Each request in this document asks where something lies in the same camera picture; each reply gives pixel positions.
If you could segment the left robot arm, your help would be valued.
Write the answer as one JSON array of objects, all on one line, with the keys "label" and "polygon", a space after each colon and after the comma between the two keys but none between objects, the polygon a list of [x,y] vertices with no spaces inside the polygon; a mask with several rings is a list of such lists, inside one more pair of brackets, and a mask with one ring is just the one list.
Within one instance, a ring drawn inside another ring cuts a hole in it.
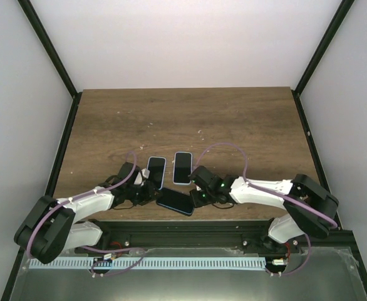
[{"label": "left robot arm", "polygon": [[143,206],[161,196],[148,169],[126,162],[118,174],[85,193],[58,199],[40,197],[17,229],[14,242],[41,263],[50,263],[62,252],[76,248],[104,253],[111,246],[110,230],[90,216],[125,201]]}]

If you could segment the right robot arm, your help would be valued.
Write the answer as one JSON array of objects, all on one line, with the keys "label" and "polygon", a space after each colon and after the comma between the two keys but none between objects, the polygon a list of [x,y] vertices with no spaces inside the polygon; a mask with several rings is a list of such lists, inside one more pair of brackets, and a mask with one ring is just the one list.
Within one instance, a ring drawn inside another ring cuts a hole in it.
[{"label": "right robot arm", "polygon": [[292,180],[259,181],[245,176],[221,178],[204,166],[189,176],[196,188],[190,195],[195,208],[211,204],[261,204],[286,211],[274,218],[261,237],[263,249],[278,251],[289,240],[307,235],[328,237],[338,223],[334,220],[339,201],[328,190],[304,174]]}]

